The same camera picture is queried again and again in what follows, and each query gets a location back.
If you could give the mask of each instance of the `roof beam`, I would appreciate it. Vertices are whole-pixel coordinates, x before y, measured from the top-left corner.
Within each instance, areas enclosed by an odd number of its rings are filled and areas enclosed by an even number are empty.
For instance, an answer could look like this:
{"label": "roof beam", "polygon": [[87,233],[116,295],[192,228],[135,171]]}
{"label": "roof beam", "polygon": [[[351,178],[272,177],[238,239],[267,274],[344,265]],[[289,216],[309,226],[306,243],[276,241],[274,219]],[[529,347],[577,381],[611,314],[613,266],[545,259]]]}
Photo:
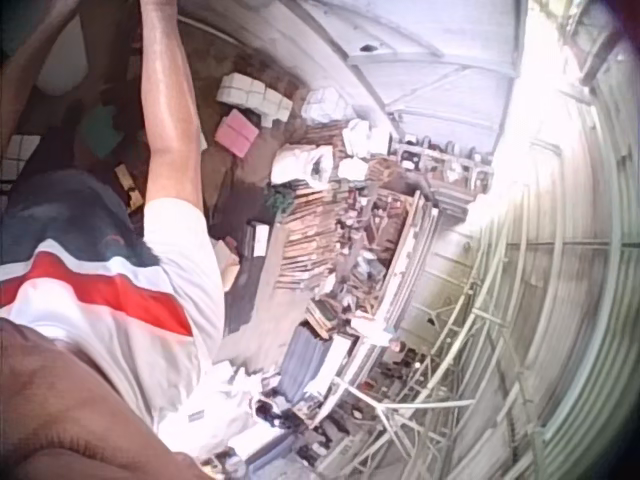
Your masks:
{"label": "roof beam", "polygon": [[458,78],[464,76],[464,74],[468,71],[469,69],[467,67],[455,67],[444,75],[440,75],[438,78],[429,80],[427,83],[418,85],[417,87],[409,90],[407,93],[400,95],[395,100],[387,103],[386,108],[391,110],[398,107],[401,108],[405,106],[409,100],[412,100],[416,95],[429,92],[443,85],[446,85],[447,83],[457,80]]}
{"label": "roof beam", "polygon": [[614,28],[601,38],[600,42],[595,46],[589,57],[587,58],[582,71],[580,72],[580,84],[588,87],[593,83],[600,69],[605,64],[613,49],[624,38],[621,30]]}
{"label": "roof beam", "polygon": [[354,2],[345,2],[343,0],[306,0],[308,3],[320,5],[329,10],[333,10],[334,13],[342,13],[346,15],[354,15],[356,17],[361,18],[362,20],[376,23],[380,26],[386,27],[396,35],[401,35],[408,40],[411,40],[415,44],[423,47],[427,50],[428,55],[432,57],[442,57],[444,56],[444,52],[440,50],[433,43],[428,40],[422,38],[419,35],[411,33],[407,30],[404,25],[395,23],[387,18],[376,15],[374,12],[367,10],[365,8],[359,7],[354,4]]}
{"label": "roof beam", "polygon": [[462,55],[444,55],[434,57],[425,52],[372,52],[359,53],[347,58],[349,65],[375,65],[378,63],[430,63],[434,65],[456,65],[475,68],[487,72],[499,73],[509,78],[516,78],[518,72],[507,62],[496,62],[486,58],[466,57]]}
{"label": "roof beam", "polygon": [[388,109],[387,111],[389,113],[396,113],[400,115],[412,115],[414,117],[433,118],[435,120],[441,120],[443,122],[459,123],[460,125],[467,125],[469,127],[478,128],[480,130],[487,130],[488,132],[498,133],[498,126],[494,125],[493,123],[474,120],[467,117],[459,117],[457,115],[450,115],[448,113],[431,112],[428,110],[408,107],[393,110]]}

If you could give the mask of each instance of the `cloth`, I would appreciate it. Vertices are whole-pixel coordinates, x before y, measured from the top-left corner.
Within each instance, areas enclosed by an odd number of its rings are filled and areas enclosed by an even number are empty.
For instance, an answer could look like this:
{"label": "cloth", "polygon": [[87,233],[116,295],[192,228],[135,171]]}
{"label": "cloth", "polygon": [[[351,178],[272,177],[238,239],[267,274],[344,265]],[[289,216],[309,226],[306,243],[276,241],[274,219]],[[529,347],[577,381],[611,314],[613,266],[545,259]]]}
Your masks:
{"label": "cloth", "polygon": [[356,312],[351,319],[351,327],[362,335],[367,342],[379,347],[388,347],[395,332],[383,320],[376,320],[370,315]]}
{"label": "cloth", "polygon": [[22,184],[1,220],[0,316],[79,348],[157,430],[222,338],[222,281],[202,213],[155,200],[143,240],[109,188],[69,170]]}

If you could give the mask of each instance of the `green cloth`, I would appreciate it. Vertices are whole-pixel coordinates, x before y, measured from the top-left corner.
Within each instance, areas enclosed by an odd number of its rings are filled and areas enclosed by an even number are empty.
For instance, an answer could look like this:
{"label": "green cloth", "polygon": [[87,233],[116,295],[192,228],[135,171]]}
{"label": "green cloth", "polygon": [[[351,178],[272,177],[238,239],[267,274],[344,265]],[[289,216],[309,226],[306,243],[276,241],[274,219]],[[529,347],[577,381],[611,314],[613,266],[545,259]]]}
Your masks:
{"label": "green cloth", "polygon": [[124,133],[113,128],[116,107],[99,105],[91,110],[80,125],[85,144],[98,158],[109,155],[124,138]]}

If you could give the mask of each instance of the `pink box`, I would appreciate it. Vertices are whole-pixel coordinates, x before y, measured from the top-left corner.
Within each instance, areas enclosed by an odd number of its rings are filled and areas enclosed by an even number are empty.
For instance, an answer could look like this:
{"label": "pink box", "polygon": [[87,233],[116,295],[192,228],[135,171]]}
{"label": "pink box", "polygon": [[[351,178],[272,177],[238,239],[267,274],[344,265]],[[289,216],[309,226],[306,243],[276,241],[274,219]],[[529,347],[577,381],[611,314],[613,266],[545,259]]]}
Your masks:
{"label": "pink box", "polygon": [[234,155],[244,158],[258,133],[258,128],[234,109],[220,122],[215,141]]}

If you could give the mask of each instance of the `plastic bag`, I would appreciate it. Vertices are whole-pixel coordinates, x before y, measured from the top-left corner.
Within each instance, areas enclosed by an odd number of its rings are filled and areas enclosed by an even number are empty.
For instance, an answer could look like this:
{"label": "plastic bag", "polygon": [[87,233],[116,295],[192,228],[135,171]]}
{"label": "plastic bag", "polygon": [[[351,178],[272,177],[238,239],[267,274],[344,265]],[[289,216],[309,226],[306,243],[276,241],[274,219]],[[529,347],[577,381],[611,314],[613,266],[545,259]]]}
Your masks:
{"label": "plastic bag", "polygon": [[333,170],[333,147],[323,145],[285,145],[276,154],[271,168],[271,183],[305,180],[317,190],[329,187]]}

